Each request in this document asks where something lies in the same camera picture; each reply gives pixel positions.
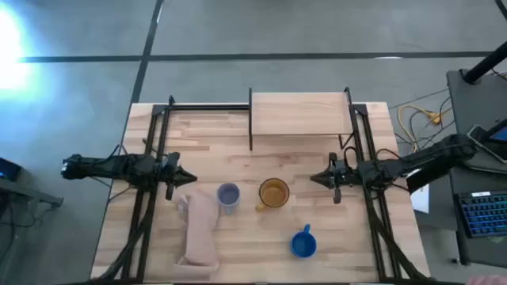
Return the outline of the black aluminium table frame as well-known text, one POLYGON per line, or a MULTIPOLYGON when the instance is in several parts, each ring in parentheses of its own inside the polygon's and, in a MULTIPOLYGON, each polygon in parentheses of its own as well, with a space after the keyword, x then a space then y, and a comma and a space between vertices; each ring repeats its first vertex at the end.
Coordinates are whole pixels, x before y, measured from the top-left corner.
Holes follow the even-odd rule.
POLYGON ((172 200, 166 200, 164 184, 135 191, 116 180, 91 279, 126 284, 374 283, 407 276, 406 268, 395 270, 399 259, 374 233, 374 218, 387 222, 410 265, 427 276, 404 180, 375 200, 367 199, 360 186, 345 186, 339 204, 331 190, 310 180, 327 167, 329 153, 355 165, 374 156, 393 158, 398 149, 387 105, 349 99, 352 135, 256 136, 253 149, 249 103, 134 104, 124 134, 127 151, 157 157, 179 152, 179 165, 197 181, 175 188, 172 200), (282 207, 256 211, 259 188, 269 178, 283 180, 290 197, 282 207), (185 278, 175 268, 185 237, 178 198, 201 190, 217 201, 217 189, 225 183, 236 184, 241 198, 231 215, 218 204, 213 237, 219 267, 209 276, 185 278), (317 249, 310 258, 298 258, 290 242, 306 224, 317 249))

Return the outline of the dark grey side desk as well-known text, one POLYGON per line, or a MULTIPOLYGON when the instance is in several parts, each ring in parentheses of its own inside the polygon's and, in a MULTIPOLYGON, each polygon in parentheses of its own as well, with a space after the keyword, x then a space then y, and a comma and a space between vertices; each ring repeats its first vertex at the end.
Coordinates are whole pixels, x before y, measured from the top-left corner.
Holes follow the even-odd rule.
MULTIPOLYGON (((456 130, 466 134, 474 125, 490 129, 507 119, 507 81, 485 75, 471 85, 459 71, 447 73, 456 130)), ((507 189, 507 173, 492 173, 455 167, 449 173, 452 193, 484 192, 507 189)), ((456 241, 461 264, 485 264, 507 268, 507 235, 467 238, 457 218, 456 241)))

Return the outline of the small blue mug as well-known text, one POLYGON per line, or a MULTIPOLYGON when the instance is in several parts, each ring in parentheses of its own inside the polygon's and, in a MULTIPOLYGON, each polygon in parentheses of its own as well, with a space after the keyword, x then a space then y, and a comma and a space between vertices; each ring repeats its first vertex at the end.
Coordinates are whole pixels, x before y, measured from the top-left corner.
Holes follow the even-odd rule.
POLYGON ((306 224, 304 228, 294 234, 290 242, 292 254, 298 258, 310 258, 317 249, 317 241, 311 234, 311 225, 306 224))

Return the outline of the wooden shelf with black legs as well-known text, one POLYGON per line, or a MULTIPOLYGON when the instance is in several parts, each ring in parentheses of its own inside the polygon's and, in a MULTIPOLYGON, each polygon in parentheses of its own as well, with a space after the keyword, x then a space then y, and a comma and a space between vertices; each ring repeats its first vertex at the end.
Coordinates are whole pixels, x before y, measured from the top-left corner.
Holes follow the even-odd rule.
POLYGON ((342 92, 249 91, 249 148, 256 136, 352 135, 351 100, 342 92))

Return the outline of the tablet with blue screen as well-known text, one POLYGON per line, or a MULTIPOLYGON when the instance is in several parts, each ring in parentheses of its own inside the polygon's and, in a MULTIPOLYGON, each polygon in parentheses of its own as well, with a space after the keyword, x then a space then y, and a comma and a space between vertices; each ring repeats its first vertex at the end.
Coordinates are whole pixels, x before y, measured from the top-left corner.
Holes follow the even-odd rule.
POLYGON ((507 143, 507 119, 489 129, 487 138, 492 142, 507 143))

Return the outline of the white paper sheet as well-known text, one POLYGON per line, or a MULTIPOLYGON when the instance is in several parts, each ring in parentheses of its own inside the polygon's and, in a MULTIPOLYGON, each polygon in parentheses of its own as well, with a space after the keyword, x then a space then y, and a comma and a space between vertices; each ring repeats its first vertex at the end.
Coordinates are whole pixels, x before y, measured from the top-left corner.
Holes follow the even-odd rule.
POLYGON ((414 191, 410 195, 412 208, 424 214, 429 213, 429 185, 414 191))

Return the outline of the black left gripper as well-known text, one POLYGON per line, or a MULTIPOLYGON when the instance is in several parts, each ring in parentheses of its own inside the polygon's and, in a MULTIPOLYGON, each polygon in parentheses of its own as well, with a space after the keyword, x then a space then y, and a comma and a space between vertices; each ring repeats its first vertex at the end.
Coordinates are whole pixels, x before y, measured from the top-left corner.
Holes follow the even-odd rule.
POLYGON ((180 187, 197 181, 197 177, 195 175, 186 171, 182 166, 179 167, 177 164, 179 158, 179 152, 168 153, 158 163, 158 181, 166 184, 166 200, 172 200, 173 190, 176 188, 179 170, 180 174, 184 177, 184 180, 180 183, 180 187))

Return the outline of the dark smartphone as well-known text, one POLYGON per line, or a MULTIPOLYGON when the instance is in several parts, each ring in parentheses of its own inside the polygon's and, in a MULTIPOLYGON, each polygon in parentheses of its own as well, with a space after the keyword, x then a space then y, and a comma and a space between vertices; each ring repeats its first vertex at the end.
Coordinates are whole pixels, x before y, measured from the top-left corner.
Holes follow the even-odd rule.
POLYGON ((474 125, 467 135, 485 152, 498 161, 507 164, 507 143, 496 143, 487 138, 488 131, 479 125, 474 125))

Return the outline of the grey metal stand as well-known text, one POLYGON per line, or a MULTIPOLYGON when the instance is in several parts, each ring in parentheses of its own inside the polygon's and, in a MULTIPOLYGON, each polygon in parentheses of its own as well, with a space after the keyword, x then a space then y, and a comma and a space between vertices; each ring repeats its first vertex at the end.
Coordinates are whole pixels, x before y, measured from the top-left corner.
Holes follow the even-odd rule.
POLYGON ((31 189, 4 178, 0 178, 0 191, 25 196, 32 200, 39 200, 50 204, 53 208, 60 207, 63 204, 63 197, 56 197, 39 190, 31 189))

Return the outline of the pink folded cloth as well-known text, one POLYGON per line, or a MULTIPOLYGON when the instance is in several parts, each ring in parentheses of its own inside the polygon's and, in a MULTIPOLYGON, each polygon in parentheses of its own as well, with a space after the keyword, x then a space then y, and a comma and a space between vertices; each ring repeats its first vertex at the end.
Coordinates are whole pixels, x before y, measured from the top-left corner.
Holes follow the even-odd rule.
POLYGON ((196 190, 178 198, 177 210, 185 224, 185 237, 184 252, 175 264, 176 273, 185 278, 213 274, 219 267, 213 237, 220 213, 216 198, 196 190))

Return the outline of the medium lavender mug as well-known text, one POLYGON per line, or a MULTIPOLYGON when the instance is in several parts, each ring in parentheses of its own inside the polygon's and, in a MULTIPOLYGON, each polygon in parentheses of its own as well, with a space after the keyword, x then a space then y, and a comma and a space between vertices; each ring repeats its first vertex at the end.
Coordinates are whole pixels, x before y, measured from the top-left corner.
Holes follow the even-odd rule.
POLYGON ((221 184, 216 192, 218 204, 227 215, 231 215, 240 202, 241 192, 233 183, 221 184))

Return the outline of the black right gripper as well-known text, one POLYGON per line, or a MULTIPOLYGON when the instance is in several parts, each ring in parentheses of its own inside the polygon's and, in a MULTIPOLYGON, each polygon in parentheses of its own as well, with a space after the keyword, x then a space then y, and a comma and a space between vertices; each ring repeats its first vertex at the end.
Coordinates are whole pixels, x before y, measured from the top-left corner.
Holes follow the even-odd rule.
POLYGON ((323 171, 310 176, 311 181, 329 188, 334 195, 334 203, 339 204, 342 199, 340 187, 348 185, 352 187, 358 184, 356 171, 350 166, 347 157, 342 159, 337 158, 337 154, 329 153, 329 167, 323 171), (330 186, 329 179, 326 178, 330 171, 330 186))

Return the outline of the black round pole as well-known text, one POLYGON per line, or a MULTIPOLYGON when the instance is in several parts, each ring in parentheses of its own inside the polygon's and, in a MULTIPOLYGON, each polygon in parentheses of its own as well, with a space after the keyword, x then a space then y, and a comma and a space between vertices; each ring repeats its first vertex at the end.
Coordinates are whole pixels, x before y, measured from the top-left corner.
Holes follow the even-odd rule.
POLYGON ((487 57, 467 72, 462 73, 462 79, 468 84, 475 84, 484 74, 496 67, 507 58, 507 41, 492 51, 487 57))

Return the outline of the blue backlit keyboard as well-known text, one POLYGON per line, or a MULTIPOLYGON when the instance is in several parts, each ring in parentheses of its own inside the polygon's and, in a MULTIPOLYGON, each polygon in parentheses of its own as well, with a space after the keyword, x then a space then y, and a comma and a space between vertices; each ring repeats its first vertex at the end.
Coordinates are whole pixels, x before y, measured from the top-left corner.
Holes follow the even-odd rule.
POLYGON ((454 195, 469 238, 507 235, 507 189, 454 195))

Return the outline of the dark laptop with blue light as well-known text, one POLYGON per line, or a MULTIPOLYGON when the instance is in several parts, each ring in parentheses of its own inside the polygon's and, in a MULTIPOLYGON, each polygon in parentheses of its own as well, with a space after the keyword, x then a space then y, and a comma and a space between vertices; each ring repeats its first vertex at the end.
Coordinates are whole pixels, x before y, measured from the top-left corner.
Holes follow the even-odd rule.
POLYGON ((18 164, 0 158, 0 178, 8 181, 17 182, 21 176, 23 168, 18 164))

